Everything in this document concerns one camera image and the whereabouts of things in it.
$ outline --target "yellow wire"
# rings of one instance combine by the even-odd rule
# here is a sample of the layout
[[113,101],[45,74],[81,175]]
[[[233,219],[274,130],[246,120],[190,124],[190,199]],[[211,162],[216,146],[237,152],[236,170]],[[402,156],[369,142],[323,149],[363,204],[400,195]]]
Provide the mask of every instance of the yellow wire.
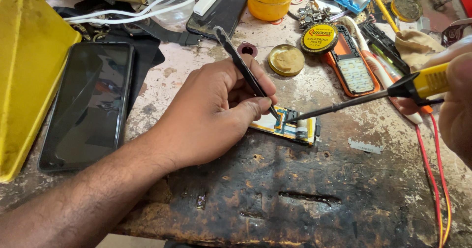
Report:
[[443,226],[442,226],[442,216],[441,216],[441,208],[440,208],[440,243],[438,245],[438,248],[442,248],[442,246],[443,246],[443,235],[442,234],[443,234]]
[[447,240],[447,236],[449,235],[449,230],[451,230],[451,204],[450,204],[449,196],[447,195],[445,196],[445,203],[447,205],[447,226],[445,228],[443,245],[445,244],[445,241]]
[[381,0],[375,0],[375,2],[377,3],[377,5],[379,6],[379,8],[381,9],[382,11],[382,14],[385,16],[386,18],[386,21],[388,22],[388,24],[390,24],[390,26],[392,27],[393,31],[395,33],[397,33],[398,31],[400,31],[397,27],[397,25],[395,24],[395,22],[392,20],[392,17],[390,16],[390,14],[388,13],[387,9],[385,8],[385,6],[383,5],[382,1]]

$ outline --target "black smartphone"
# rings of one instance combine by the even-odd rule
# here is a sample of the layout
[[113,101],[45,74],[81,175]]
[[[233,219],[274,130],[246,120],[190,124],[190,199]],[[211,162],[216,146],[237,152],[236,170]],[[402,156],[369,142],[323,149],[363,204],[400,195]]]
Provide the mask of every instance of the black smartphone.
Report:
[[77,43],[69,50],[38,169],[83,169],[123,142],[134,47]]
[[213,28],[220,26],[231,39],[247,0],[216,0],[202,16],[193,13],[186,25],[187,31],[215,39]]

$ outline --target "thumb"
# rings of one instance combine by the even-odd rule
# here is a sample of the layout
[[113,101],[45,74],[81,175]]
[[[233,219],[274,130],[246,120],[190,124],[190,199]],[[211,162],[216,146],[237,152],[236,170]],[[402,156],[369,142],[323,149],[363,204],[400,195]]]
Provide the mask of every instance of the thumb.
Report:
[[472,53],[454,58],[446,70],[449,88],[454,98],[472,109]]
[[256,97],[242,101],[238,106],[231,108],[231,116],[239,118],[241,123],[249,126],[257,117],[268,110],[272,100],[268,97]]

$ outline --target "workbench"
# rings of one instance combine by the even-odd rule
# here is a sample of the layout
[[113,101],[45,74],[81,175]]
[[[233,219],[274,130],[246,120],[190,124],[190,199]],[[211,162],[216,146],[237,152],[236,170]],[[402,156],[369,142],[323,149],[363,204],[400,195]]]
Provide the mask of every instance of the workbench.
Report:
[[[277,87],[278,106],[310,111],[349,100],[323,58],[305,55],[304,70],[293,77],[270,69],[270,50],[279,44],[300,47],[300,35],[298,22],[288,16],[280,25],[271,25],[245,11],[232,41],[235,46],[243,41],[258,46],[256,60]],[[162,43],[160,49],[166,61],[145,79],[127,120],[127,141],[157,122],[192,70],[227,58],[213,40],[193,47]],[[434,108],[438,118],[439,106]],[[434,247],[438,241],[434,196],[414,125],[388,99],[319,120],[321,136],[312,147],[249,129],[221,158],[160,180],[113,232],[223,247]],[[428,117],[420,129],[439,181]],[[0,213],[75,174],[38,172],[45,130],[46,125],[20,175],[0,185]],[[349,138],[381,145],[383,152],[350,148]],[[442,140],[440,146],[453,210],[449,245],[468,247],[472,172]]]

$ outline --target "quickfix soldering paste lid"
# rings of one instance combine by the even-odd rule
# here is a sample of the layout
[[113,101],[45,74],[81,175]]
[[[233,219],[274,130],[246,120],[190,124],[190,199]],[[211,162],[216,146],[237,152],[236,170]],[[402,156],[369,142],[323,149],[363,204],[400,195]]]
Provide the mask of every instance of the quickfix soldering paste lid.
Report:
[[338,43],[338,28],[328,22],[316,23],[303,31],[300,43],[306,52],[325,54]]

